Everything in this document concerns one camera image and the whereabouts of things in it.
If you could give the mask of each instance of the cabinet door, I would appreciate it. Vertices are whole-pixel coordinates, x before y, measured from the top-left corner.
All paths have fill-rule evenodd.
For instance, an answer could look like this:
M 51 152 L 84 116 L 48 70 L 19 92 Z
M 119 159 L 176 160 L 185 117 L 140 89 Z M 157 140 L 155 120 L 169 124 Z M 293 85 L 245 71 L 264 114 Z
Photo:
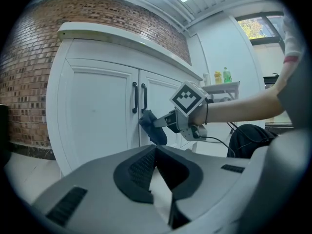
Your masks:
M 168 114 L 174 109 L 174 105 L 169 101 L 170 97 L 175 93 L 177 88 L 181 85 L 181 82 L 156 75 L 151 72 L 140 70 L 139 74 L 139 113 L 142 116 L 141 109 L 144 108 L 144 89 L 142 84 L 145 84 L 147 91 L 147 109 L 152 110 L 153 114 L 160 118 Z M 168 127 L 164 127 L 163 130 L 167 135 L 168 146 L 179 148 L 181 144 L 181 134 L 175 134 Z M 140 127 L 140 145 L 153 144 L 148 135 Z
M 72 170 L 139 146 L 133 82 L 138 69 L 67 58 L 58 84 L 58 125 Z

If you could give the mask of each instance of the tree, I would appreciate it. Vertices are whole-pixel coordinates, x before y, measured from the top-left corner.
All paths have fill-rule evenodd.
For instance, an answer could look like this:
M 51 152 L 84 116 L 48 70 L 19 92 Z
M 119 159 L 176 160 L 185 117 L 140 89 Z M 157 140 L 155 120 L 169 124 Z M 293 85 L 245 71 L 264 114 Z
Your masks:
M 261 31 L 263 25 L 261 25 L 255 19 L 247 19 L 238 22 L 239 25 L 242 27 L 243 31 L 246 33 L 249 39 L 257 39 L 266 37 Z

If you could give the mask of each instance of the vent slot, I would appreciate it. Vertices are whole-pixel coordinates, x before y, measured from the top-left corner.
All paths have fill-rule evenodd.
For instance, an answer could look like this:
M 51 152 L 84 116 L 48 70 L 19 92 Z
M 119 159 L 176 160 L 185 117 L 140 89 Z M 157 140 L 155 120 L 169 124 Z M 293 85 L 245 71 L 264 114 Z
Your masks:
M 86 189 L 74 187 L 52 208 L 46 217 L 64 227 L 86 193 Z
M 221 169 L 231 171 L 231 172 L 235 172 L 235 173 L 240 173 L 240 174 L 245 170 L 244 167 L 232 166 L 232 165 L 224 165 L 221 167 Z

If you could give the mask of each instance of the plastic bottle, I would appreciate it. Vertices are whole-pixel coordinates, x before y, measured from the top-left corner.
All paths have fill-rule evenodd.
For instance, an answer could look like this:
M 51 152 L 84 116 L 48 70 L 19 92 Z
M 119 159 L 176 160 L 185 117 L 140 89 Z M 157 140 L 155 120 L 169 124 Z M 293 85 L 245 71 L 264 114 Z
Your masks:
M 215 83 L 216 83 L 216 84 L 221 84 L 221 83 L 223 83 L 221 72 L 216 71 L 215 74 L 214 74 L 214 78 L 215 78 Z
M 231 72 L 227 70 L 227 68 L 224 68 L 223 79 L 224 79 L 224 83 L 232 82 Z

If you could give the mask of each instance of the green bottle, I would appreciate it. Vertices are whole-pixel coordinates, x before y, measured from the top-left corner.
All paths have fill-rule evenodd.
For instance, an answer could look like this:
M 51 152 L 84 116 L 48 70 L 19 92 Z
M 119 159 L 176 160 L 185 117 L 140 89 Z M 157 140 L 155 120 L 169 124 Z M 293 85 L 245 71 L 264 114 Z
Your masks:
M 223 79 L 224 79 L 224 83 L 232 82 L 231 72 L 228 71 L 227 68 L 224 68 Z

